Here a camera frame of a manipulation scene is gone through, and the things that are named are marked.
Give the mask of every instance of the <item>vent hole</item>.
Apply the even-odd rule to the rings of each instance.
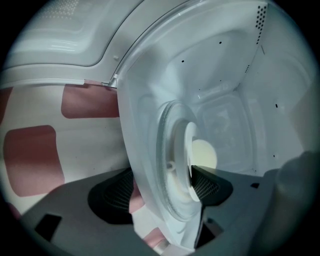
[[[199,239],[198,239],[198,243],[196,245],[196,249],[204,246],[205,244],[209,243],[211,240],[213,240],[215,238],[216,238],[216,236],[207,227],[207,225],[203,224],[202,229],[201,229],[201,233],[199,234]]]
[[[35,231],[45,240],[51,241],[62,217],[46,214],[35,227]]]
[[[259,183],[252,183],[250,185],[250,187],[253,187],[253,188],[257,189],[259,187],[259,185],[260,185]]]

